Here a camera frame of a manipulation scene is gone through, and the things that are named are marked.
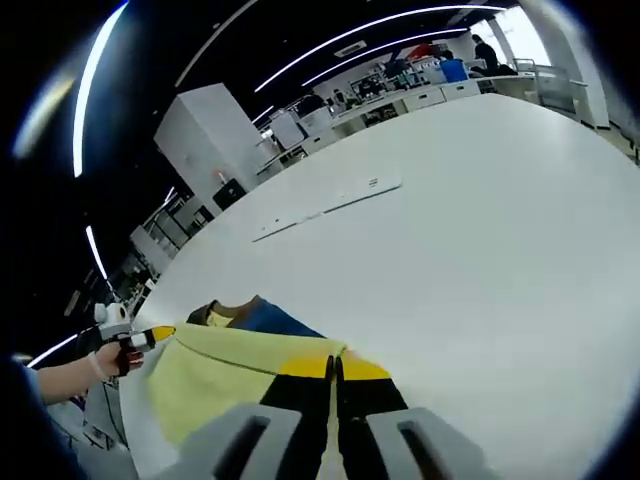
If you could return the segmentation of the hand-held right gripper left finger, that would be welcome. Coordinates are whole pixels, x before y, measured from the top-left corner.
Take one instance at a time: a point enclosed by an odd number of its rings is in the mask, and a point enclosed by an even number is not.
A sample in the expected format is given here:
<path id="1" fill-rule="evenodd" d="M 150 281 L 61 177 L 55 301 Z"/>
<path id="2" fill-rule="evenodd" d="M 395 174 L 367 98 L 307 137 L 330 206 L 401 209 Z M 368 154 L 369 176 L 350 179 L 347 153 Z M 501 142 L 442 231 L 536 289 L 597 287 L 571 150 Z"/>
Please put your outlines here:
<path id="1" fill-rule="evenodd" d="M 335 357 L 294 360 L 257 404 L 241 404 L 190 434 L 179 479 L 313 479 L 327 440 Z"/>

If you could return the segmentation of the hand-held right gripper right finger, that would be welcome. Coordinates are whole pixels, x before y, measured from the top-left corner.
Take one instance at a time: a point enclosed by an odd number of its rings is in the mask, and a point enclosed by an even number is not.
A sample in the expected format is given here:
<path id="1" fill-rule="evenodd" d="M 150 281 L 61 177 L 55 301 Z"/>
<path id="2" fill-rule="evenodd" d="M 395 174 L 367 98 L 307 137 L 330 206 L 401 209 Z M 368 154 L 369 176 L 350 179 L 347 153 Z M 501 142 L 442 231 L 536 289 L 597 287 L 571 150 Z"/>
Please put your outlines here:
<path id="1" fill-rule="evenodd" d="M 486 479 L 479 446 L 405 402 L 390 374 L 355 354 L 335 359 L 338 447 L 349 479 Z"/>

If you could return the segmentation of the person's left hand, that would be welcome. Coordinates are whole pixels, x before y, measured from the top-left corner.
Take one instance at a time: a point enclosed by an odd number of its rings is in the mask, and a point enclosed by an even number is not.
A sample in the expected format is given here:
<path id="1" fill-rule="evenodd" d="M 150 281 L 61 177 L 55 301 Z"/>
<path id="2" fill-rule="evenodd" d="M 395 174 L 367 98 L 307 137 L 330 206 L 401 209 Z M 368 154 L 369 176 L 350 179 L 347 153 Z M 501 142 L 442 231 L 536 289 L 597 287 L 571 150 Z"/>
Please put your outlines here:
<path id="1" fill-rule="evenodd" d="M 109 378 L 121 375 L 120 353 L 120 344 L 111 342 L 102 345 L 97 351 L 92 351 L 87 355 L 90 370 L 98 380 L 106 381 Z"/>

